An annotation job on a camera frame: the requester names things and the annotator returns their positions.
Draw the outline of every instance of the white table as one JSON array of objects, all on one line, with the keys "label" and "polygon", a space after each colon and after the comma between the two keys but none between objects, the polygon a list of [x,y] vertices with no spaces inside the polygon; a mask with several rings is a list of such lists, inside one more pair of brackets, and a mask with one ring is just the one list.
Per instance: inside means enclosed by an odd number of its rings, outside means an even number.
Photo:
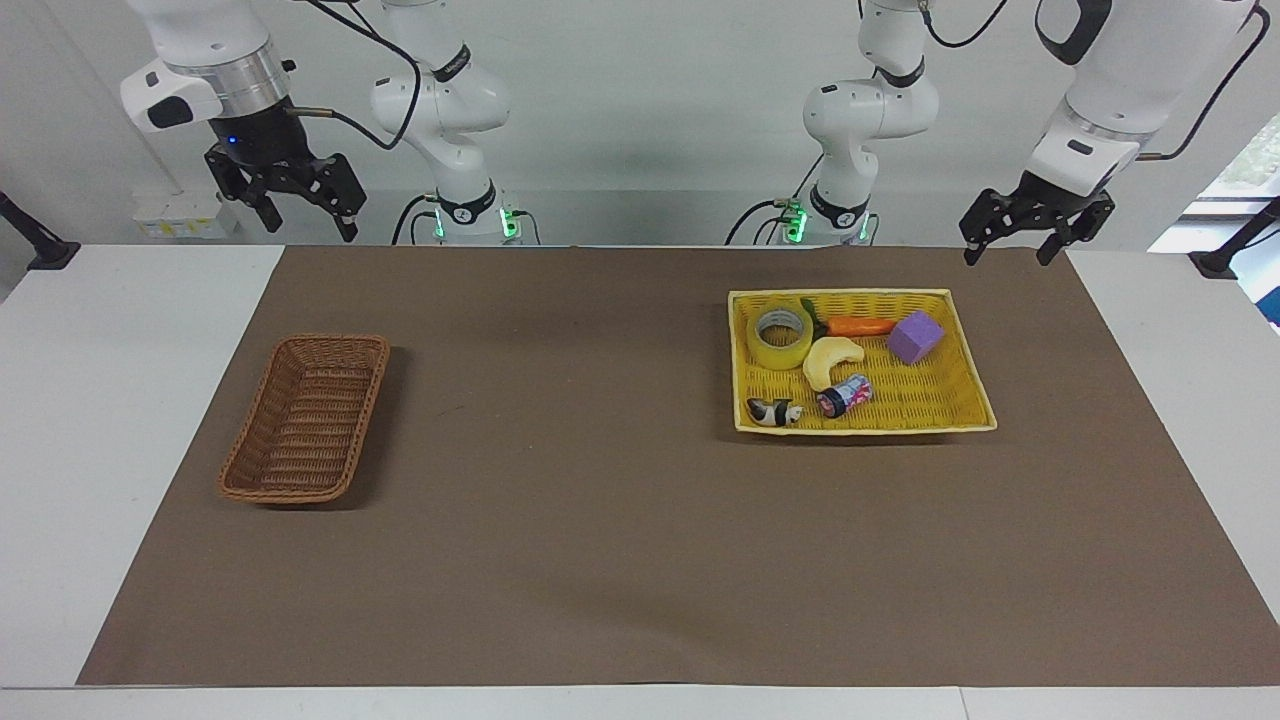
[{"label": "white table", "polygon": [[[280,252],[88,246],[0,305],[0,717],[1280,717],[1280,688],[68,689]],[[1280,337],[1180,256],[1071,259],[1280,616]]]}]

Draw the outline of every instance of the purple block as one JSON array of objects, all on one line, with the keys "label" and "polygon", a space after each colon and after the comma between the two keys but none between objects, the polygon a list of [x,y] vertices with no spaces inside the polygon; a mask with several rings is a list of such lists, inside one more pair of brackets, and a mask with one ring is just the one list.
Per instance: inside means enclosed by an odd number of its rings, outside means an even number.
[{"label": "purple block", "polygon": [[888,336],[888,348],[899,360],[915,365],[942,341],[943,334],[946,332],[937,320],[924,310],[916,310],[893,327]]}]

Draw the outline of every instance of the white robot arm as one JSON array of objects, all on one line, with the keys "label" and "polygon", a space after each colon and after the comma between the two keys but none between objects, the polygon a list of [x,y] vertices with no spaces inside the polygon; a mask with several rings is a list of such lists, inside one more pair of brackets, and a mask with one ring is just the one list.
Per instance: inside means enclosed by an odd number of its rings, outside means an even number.
[{"label": "white robot arm", "polygon": [[[430,69],[404,140],[435,178],[443,240],[503,243],[515,225],[484,152],[466,133],[502,127],[511,117],[507,86],[471,59],[448,15],[447,0],[383,0],[396,42]],[[394,131],[408,110],[412,77],[378,81],[374,117]]]},{"label": "white robot arm", "polygon": [[[937,119],[938,91],[924,74],[925,37],[918,0],[870,0],[858,45],[876,74],[809,95],[804,124],[822,145],[823,159],[817,182],[801,190],[797,224],[805,236],[826,243],[856,237],[879,172],[864,143],[919,135]],[[788,237],[801,240],[799,232]]]},{"label": "white robot arm", "polygon": [[298,195],[329,213],[344,241],[356,237],[365,191],[343,155],[316,158],[291,113],[287,64],[248,0],[128,0],[159,58],[120,83],[125,111],[157,132],[207,120],[218,142],[205,152],[223,196],[282,224],[269,192]]},{"label": "white robot arm", "polygon": [[1075,68],[1075,82],[1018,188],[983,191],[960,222],[965,260],[975,264],[987,245],[1023,229],[1053,231],[1038,254],[1043,265],[1092,240],[1115,209],[1107,182],[1139,159],[1253,14],[1268,24],[1256,0],[1041,0],[1041,41]]}]

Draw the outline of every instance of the yellow wicker tray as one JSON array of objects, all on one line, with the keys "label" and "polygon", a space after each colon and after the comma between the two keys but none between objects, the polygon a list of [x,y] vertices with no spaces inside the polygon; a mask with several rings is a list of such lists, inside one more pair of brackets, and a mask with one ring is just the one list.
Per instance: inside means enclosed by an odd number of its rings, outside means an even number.
[{"label": "yellow wicker tray", "polygon": [[[924,360],[905,365],[888,350],[886,337],[854,338],[867,350],[864,363],[842,363],[831,375],[841,382],[867,375],[874,397],[842,418],[828,420],[818,410],[817,393],[800,369],[773,372],[754,365],[746,345],[748,316],[765,305],[813,300],[819,318],[854,315],[901,320],[924,310],[946,331]],[[728,327],[733,352],[733,423],[744,433],[772,436],[895,436],[972,433],[996,429],[978,369],[969,354],[960,316],[948,290],[765,290],[728,293]],[[751,421],[746,400],[791,398],[805,409],[800,421],[765,428]]]}]

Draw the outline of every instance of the black clamp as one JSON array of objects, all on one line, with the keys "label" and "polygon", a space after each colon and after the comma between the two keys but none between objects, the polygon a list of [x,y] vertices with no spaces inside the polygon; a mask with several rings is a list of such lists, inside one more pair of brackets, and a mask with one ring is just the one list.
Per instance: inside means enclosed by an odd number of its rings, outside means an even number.
[{"label": "black clamp", "polygon": [[494,187],[493,181],[489,181],[489,190],[484,195],[476,197],[470,202],[451,202],[444,197],[440,197],[440,209],[444,210],[453,222],[460,225],[474,224],[485,210],[493,208],[494,201],[498,200],[498,188]]},{"label": "black clamp", "polygon": [[1076,65],[1084,59],[1084,55],[1093,47],[1093,42],[1102,33],[1103,26],[1107,24],[1107,19],[1111,17],[1111,0],[1075,0],[1075,4],[1080,13],[1079,20],[1076,20],[1075,27],[1071,29],[1070,37],[1062,42],[1050,40],[1041,28],[1043,0],[1041,8],[1036,9],[1036,33],[1039,35],[1041,44],[1044,45],[1044,49],[1051,55],[1066,65]]},{"label": "black clamp", "polygon": [[449,82],[451,79],[458,77],[458,73],[467,69],[471,64],[471,49],[466,45],[458,50],[458,54],[453,56],[452,60],[444,64],[443,68],[431,72],[431,77],[435,82]]},{"label": "black clamp", "polygon": [[818,193],[818,186],[814,184],[813,190],[809,191],[809,204],[813,205],[813,209],[817,210],[819,215],[831,222],[831,227],[847,231],[852,229],[852,227],[858,224],[858,219],[867,211],[870,199],[868,197],[865,202],[855,208],[841,208],[840,205],[823,200],[822,195]]},{"label": "black clamp", "polygon": [[78,242],[67,242],[58,237],[58,233],[28,215],[4,192],[0,192],[0,218],[9,220],[9,224],[36,250],[36,259],[27,265],[28,270],[61,270],[79,251]]},{"label": "black clamp", "polygon": [[899,90],[902,90],[904,87],[911,87],[922,77],[924,77],[924,58],[920,58],[920,67],[915,68],[915,70],[905,76],[895,76],[893,73],[886,70],[879,65],[876,65],[876,72],[883,76],[884,82],[890,83],[891,86]]}]

